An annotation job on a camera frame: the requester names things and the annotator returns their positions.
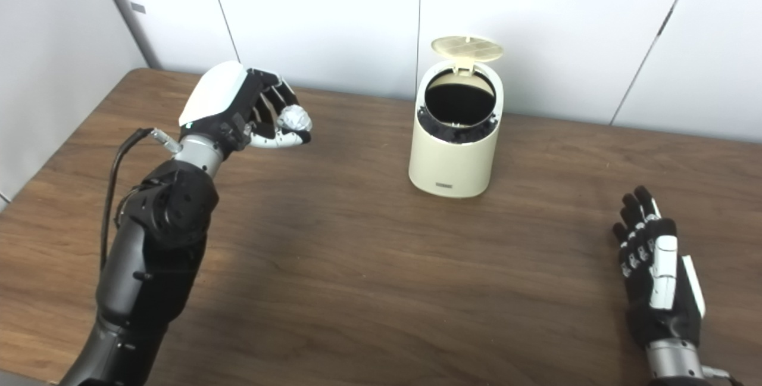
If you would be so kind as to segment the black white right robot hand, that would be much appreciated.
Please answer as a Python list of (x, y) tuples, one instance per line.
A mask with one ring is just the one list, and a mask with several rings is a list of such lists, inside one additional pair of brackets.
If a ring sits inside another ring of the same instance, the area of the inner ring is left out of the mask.
[(640, 348), (667, 339), (698, 346), (705, 300), (691, 256), (679, 253), (677, 223), (661, 214), (645, 186), (625, 194), (622, 202), (622, 220), (612, 231), (632, 339)]

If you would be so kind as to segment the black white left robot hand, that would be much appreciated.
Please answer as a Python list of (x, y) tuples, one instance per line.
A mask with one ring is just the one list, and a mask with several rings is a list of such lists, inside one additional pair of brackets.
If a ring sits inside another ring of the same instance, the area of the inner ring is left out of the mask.
[(204, 73), (179, 117), (180, 138), (200, 136), (224, 158), (246, 147), (309, 144), (313, 123), (283, 77), (229, 61)]

